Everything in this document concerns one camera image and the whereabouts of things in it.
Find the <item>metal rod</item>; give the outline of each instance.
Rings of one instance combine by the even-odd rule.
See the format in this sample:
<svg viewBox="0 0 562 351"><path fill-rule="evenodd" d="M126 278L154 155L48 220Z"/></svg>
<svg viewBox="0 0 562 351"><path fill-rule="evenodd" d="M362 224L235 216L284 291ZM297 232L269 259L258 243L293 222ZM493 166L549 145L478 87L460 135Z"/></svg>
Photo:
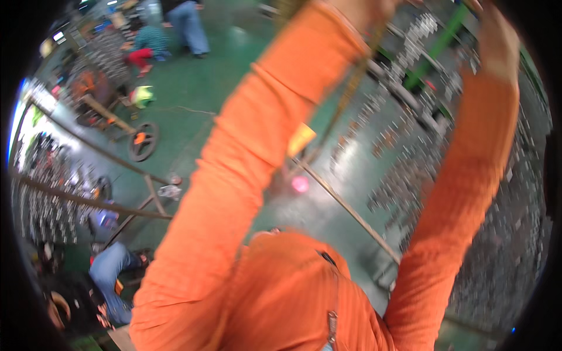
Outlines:
<svg viewBox="0 0 562 351"><path fill-rule="evenodd" d="M125 215L136 215L136 216L143 216L149 218L158 218L163 220L172 219L172 216L170 215L161 215L160 213L154 211L143 211L136 208L129 208L121 205L109 204L98 200L86 199L77 195L69 194L67 192L63 192L62 190L51 188L45 183L40 183L38 181L32 180L31 178L16 172L14 168L11 169L11 176L15 179L20 180L22 183L25 183L29 186L36 188L41 192L60 197L61 199L64 200L74 201L78 204L83 204L95 208L108 209L109 211L123 213Z"/></svg>
<svg viewBox="0 0 562 351"><path fill-rule="evenodd" d="M73 137L77 138L79 141L83 142L84 144L86 144L87 147L89 147L90 149L98 152L99 154L101 154L102 156L109 158L110 160L112 160L115 163L118 163L120 165L122 165L125 168L128 168L130 170L132 170L133 172L139 173L141 175L146 174L145 171L141 170L138 167L135 167L133 165L131 165L129 162L122 160L121 158L114 156L113 154L105 151L104 149L102 149L101 147L87 141L86 139L82 138L81 136L78 136L76 133L74 133L73 131L71 131L69 128L67 128L66 126L64 126L62 123L60 123L59 121L57 121L55 118L53 118L51 116L50 113L48 113L47 111L45 111L39 104L33 103L33 105L35 105L38 109L41 110L41 112L43 112L43 114L45 115L45 117L47 119L49 119L51 122L53 122L54 124L56 124L57 126L59 126L61 129L63 129L65 132L69 133L70 135L72 135ZM164 184L164 185L168 185L169 182L167 180L164 180L160 177L157 177L155 175L150 174L150 178L154 181L157 181L158 183Z"/></svg>
<svg viewBox="0 0 562 351"><path fill-rule="evenodd" d="M143 209L144 207L146 207L150 201L152 201L153 197L152 195L149 195L141 204L139 207L137 207L137 209ZM123 231L123 229L125 229L126 226L129 225L129 223L131 223L131 221L133 219L136 218L136 215L130 215L129 217L125 218L125 220L123 221L123 223L121 223L121 225L119 227L117 227L117 229L111 233L111 236L109 237L109 239L106 240L105 244L103 245L103 249L107 249L107 247L109 245L111 245L111 243L113 243L113 240L115 240L115 238Z"/></svg>
<svg viewBox="0 0 562 351"><path fill-rule="evenodd" d="M304 157L302 160L293 159L293 161L295 161L298 165L300 164L309 165L318 158L318 155L320 154L320 152L324 148L324 145L328 141L332 129L334 129L334 127L336 126L337 122L339 121L339 118L343 114L343 111L346 109L347 105L351 101L351 97L355 94L357 87L359 87L359 84L361 83L361 79L363 79L363 77L365 76L367 72L367 62L371 60L371 56L377 50L377 47L379 46L379 42L382 39L385 31L386 31L386 26L382 26L375 29L373 36L369 39L370 53L364 56L363 58L361 58L361 61L355 67L355 70L353 71L353 74L351 75L351 78L349 79L347 86L342 96L339 99L338 106L336 107L336 111L334 112L334 115L332 116L332 119L330 120L330 123L326 128L326 131L322 135L322 138L320 139L318 146L315 147L307 155L307 157ZM299 171L298 167L293 168L289 172L288 177L293 178L298 171Z"/></svg>
<svg viewBox="0 0 562 351"><path fill-rule="evenodd" d="M137 130L127 124L125 121L117 117L114 113L106 109L103 105L97 102L90 94L86 94L82 97L82 101L92 107L101 116L107 118L110 122L115 122L116 125L121 127L127 134L135 134Z"/></svg>
<svg viewBox="0 0 562 351"><path fill-rule="evenodd" d="M156 191L154 190L154 186L152 185L152 179L150 179L150 176L148 174L145 174L143 178L144 181L146 182L146 186L148 187L148 190L150 191L150 195L154 199L154 203L156 204L156 208L158 209L158 212L160 212L161 215L166 216L167 215L166 210L164 210L164 207L162 206L160 199L158 199L158 196L156 195Z"/></svg>
<svg viewBox="0 0 562 351"><path fill-rule="evenodd" d="M320 177L310 166L306 163L299 164L310 176L318 182L365 230L375 239L375 241L388 253L388 255L398 264L400 264L400 256L384 241L383 238L349 205L324 179Z"/></svg>

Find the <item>person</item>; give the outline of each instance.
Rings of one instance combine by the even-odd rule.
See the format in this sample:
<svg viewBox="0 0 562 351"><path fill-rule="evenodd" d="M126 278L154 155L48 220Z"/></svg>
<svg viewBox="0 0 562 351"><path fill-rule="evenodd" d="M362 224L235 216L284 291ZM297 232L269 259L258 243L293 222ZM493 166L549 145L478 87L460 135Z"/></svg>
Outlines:
<svg viewBox="0 0 562 351"><path fill-rule="evenodd" d="M164 27L173 27L181 45L197 58L209 53L209 42L201 25L197 11L203 9L203 1L160 0L162 13L169 22Z"/></svg>
<svg viewBox="0 0 562 351"><path fill-rule="evenodd" d="M162 29L144 25L140 19L131 21L130 31L135 34L134 42L125 42L121 49L131 51L125 62L139 68L138 77L142 78L152 69L152 65L146 62L147 58L159 59L167 55L168 38Z"/></svg>
<svg viewBox="0 0 562 351"><path fill-rule="evenodd" d="M59 271L41 278L48 314L54 325L69 336L127 324L132 305L115 293L123 270L146 267L147 251L132 253L116 242L98 254L88 273Z"/></svg>
<svg viewBox="0 0 562 351"><path fill-rule="evenodd" d="M518 36L490 1L476 75L383 317L332 247L286 231L242 245L301 122L369 53L398 0L312 0L224 103L191 188L137 291L147 350L433 350L455 276L497 192L518 115Z"/></svg>

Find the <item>metal frame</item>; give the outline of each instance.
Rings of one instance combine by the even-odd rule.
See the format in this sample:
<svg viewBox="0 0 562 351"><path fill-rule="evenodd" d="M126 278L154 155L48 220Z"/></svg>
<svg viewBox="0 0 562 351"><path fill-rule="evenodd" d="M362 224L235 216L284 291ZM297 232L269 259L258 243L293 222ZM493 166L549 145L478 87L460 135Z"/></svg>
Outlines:
<svg viewBox="0 0 562 351"><path fill-rule="evenodd" d="M110 161L118 163L119 165L121 165L125 168L128 168L128 169L132 170L133 172L136 172L136 173L142 175L146 184L147 184L147 188L150 191L151 195L146 200L144 200L138 208L131 208L131 207L121 206L121 205L117 205L117 204L108 204L108 203L105 203L105 202L102 202L102 201L99 201L99 200L87 199L87 198L83 198L83 197L80 197L80 196L77 196L77 195L74 195L74 194L70 194L70 193L64 192L64 191L59 190L59 189L51 188L46 183L35 181L35 180L31 179L30 177L19 173L17 171L17 169L15 168L15 165L14 165L16 152L17 152L16 146L17 146L17 143L19 141L19 136L20 136L20 133L21 133L21 127L23 125L24 118L25 118L29 108L32 105L35 106L36 108L38 108L45 115L45 117L50 120L50 122L53 122L55 125L57 125L58 127L60 127L65 132L69 133L70 135L72 135L73 137L75 137L76 139L81 141L83 144L85 144L90 149L94 150L95 152L99 153L100 155L104 156L105 158L108 158ZM113 154L105 151L104 149L100 148L99 146L97 146L97 145L87 141L86 139L82 138L81 136L77 135L76 133L71 131L68 127L64 126L62 123L60 123L55 118L53 118L51 113L46 111L39 103L34 101L33 98L30 98L29 101L27 102L27 104L25 106L25 109L24 109L24 112L21 116L21 120L20 120L20 122L19 122L19 124L16 128L15 133L14 133L14 138L13 138L13 142L12 142L12 145L11 145L10 158L8 160L8 171L14 179L16 179L16 180L18 180L22 183L25 183L28 186L30 186L32 188L35 188L35 189L37 189L41 192L47 193L49 195L57 196L57 197L60 197L61 199L64 199L64 200L74 201L77 204L83 204L83 205L91 206L91 207L95 207L95 208L107 209L109 211L114 211L114 212L117 212L117 213L123 213L123 214L129 215L129 217L127 217L125 219L125 221L111 234L110 238L105 242L105 245L104 245L105 248L108 247L113 242L113 240L115 240L115 238L123 231L123 229L137 216L149 217L149 218L159 218L159 219L164 219L164 220L171 220L172 217L173 217L172 215L169 215L168 213L166 213L166 211L164 210L164 207L162 206L162 203L158 199L158 196L156 195L156 192L155 192L154 187L152 185L152 181L156 181L156 182L164 184L164 185L169 185L170 183L168 181L166 181L166 180L164 180L160 177L157 177L153 174L149 174L147 172L144 172L140 168L137 168L137 167L133 166L129 162L124 161L123 159L121 159L117 156L114 156ZM143 208L146 207L151 201L155 202L155 205L158 208L158 212L143 210Z"/></svg>

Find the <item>sandal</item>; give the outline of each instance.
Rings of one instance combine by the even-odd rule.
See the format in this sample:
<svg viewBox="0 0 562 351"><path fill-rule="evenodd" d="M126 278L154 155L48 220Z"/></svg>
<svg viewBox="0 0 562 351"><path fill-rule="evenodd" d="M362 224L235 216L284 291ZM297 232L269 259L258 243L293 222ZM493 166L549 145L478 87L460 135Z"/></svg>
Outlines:
<svg viewBox="0 0 562 351"><path fill-rule="evenodd" d="M150 263L152 262L152 258L150 258L150 256L148 255L151 251L152 251L151 249L140 249L133 252L134 255L140 258L140 261L142 263L140 265L141 268L148 267L148 265L150 265ZM141 256L145 256L146 260L143 261Z"/></svg>

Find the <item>green metal beam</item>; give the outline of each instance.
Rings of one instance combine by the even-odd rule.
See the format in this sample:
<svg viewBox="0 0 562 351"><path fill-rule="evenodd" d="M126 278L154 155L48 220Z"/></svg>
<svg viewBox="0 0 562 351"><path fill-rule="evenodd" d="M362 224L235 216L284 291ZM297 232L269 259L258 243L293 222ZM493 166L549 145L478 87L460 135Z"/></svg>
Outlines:
<svg viewBox="0 0 562 351"><path fill-rule="evenodd" d="M451 43L454 39L456 33L459 31L461 26L463 25L463 20L465 16L470 12L468 7L463 3L459 6L459 8L453 13L451 19L447 23L445 27L445 32L437 38L435 44L428 52L429 56L432 59L436 59L437 56ZM419 85L421 83L420 78L423 77L431 65L427 60L420 63L418 69L408 75L408 78L404 81L404 88L410 90L413 87Z"/></svg>
<svg viewBox="0 0 562 351"><path fill-rule="evenodd" d="M548 106L549 101L546 97L546 92L544 87L542 86L541 77L538 74L537 67L534 65L533 59L531 55L523 46L521 46L521 65L523 66L523 70L531 80L531 84L533 84L534 89L537 91L538 95L541 97L542 102Z"/></svg>

